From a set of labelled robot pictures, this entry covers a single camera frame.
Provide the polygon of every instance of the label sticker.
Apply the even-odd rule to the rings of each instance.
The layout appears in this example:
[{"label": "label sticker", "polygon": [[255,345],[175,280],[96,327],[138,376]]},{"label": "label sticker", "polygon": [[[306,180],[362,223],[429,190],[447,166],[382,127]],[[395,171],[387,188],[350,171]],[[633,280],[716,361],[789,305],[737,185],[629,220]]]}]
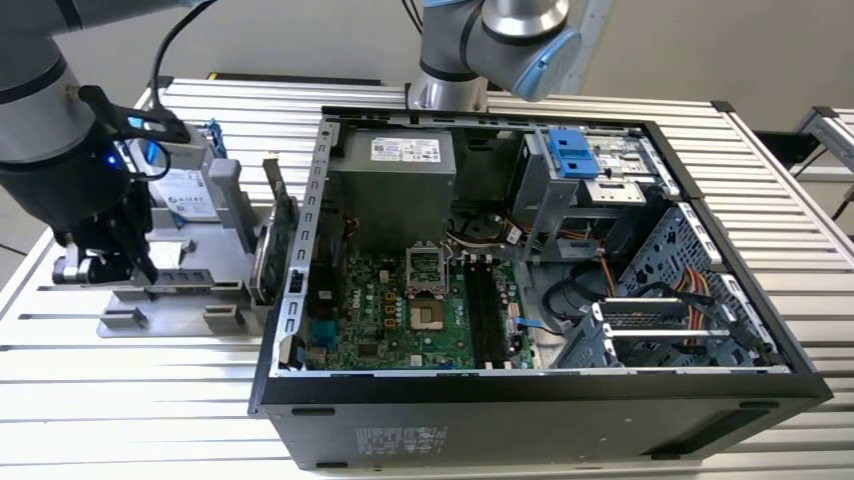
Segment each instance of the label sticker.
[{"label": "label sticker", "polygon": [[439,140],[385,138],[371,141],[371,160],[377,162],[442,162]]},{"label": "label sticker", "polygon": [[449,427],[357,428],[361,455],[441,453]]},{"label": "label sticker", "polygon": [[199,170],[172,169],[155,183],[167,208],[188,220],[217,219],[217,208]]},{"label": "label sticker", "polygon": [[151,286],[146,288],[146,291],[148,293],[178,293],[178,288],[176,287],[158,287],[158,286]]},{"label": "label sticker", "polygon": [[597,155],[597,160],[599,160],[602,168],[618,168],[621,166],[619,159],[610,155]]},{"label": "label sticker", "polygon": [[519,230],[514,226],[513,229],[510,230],[510,233],[507,234],[507,243],[515,245],[517,243],[519,243],[521,237],[522,237],[522,230]]}]

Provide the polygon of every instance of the metal frame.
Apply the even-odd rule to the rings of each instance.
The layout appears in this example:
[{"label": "metal frame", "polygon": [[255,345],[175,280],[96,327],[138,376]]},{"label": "metal frame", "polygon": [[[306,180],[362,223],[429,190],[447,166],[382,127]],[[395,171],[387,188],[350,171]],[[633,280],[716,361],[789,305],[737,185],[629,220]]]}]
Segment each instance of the metal frame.
[{"label": "metal frame", "polygon": [[[261,167],[270,151],[281,152],[289,191],[302,201],[322,105],[403,105],[402,89],[371,86],[178,79],[163,94],[164,104],[180,118],[202,122],[217,118],[223,124],[230,154],[245,167],[242,185],[257,205],[269,205],[273,199]],[[849,478],[854,472],[853,266],[825,227],[801,211],[802,191],[785,188],[770,175],[750,149],[752,141],[709,102],[558,96],[531,105],[493,93],[490,105],[493,113],[658,123],[837,398],[702,463],[598,464],[577,459],[542,466],[402,469],[394,474],[419,478]],[[0,462],[19,465],[3,473],[39,478],[58,474],[315,478],[314,473],[297,470],[271,425],[245,418],[261,339],[99,339],[96,314],[106,298],[40,290],[48,285],[47,266],[58,254],[46,234],[0,293],[0,344],[8,346],[0,348],[8,348],[0,351],[0,362],[8,367],[0,387],[0,434],[16,439],[6,446]],[[56,465],[70,462],[76,464]]]},{"label": "metal frame", "polygon": [[813,107],[801,120],[797,131],[810,133],[844,165],[844,167],[806,167],[800,178],[852,184],[842,200],[854,200],[854,110]]}]

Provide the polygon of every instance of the robotic arm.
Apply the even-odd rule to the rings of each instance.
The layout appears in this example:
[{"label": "robotic arm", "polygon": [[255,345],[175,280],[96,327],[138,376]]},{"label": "robotic arm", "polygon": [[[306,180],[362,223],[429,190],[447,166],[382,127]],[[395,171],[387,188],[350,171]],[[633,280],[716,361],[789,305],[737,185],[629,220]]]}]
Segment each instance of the robotic arm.
[{"label": "robotic arm", "polygon": [[[120,161],[116,142],[188,143],[184,124],[155,108],[112,105],[80,87],[52,36],[199,0],[27,0],[0,4],[0,185],[51,227],[67,248],[58,283],[152,283],[147,180]],[[566,25],[569,0],[425,0],[422,76],[409,89],[414,109],[486,109],[493,81],[529,101],[566,76],[581,36]],[[143,119],[160,128],[131,125]]]}]

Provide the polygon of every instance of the open computer chassis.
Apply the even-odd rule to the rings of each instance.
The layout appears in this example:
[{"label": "open computer chassis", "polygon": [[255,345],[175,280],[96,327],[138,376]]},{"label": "open computer chassis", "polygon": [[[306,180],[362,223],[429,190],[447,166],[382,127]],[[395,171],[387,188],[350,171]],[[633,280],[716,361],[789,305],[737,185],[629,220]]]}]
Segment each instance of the open computer chassis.
[{"label": "open computer chassis", "polygon": [[[721,278],[734,279],[762,319],[780,363],[766,370],[295,368],[306,361],[295,334],[321,199],[345,130],[462,127],[527,135],[579,127],[642,132],[676,182],[674,199],[720,255]],[[656,122],[326,107],[287,275],[278,318],[266,324],[250,413],[274,423],[303,469],[698,459],[832,398]]]}]

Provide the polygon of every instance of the power supply label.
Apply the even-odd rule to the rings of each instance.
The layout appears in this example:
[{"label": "power supply label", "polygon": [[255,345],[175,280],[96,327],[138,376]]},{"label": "power supply label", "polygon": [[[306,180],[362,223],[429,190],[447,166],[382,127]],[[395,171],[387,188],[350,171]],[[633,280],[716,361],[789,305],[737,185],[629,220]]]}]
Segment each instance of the power supply label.
[{"label": "power supply label", "polygon": [[439,140],[426,138],[385,138],[371,141],[371,160],[378,162],[442,162]]},{"label": "power supply label", "polygon": [[357,428],[361,455],[425,455],[442,452],[449,427]]}]

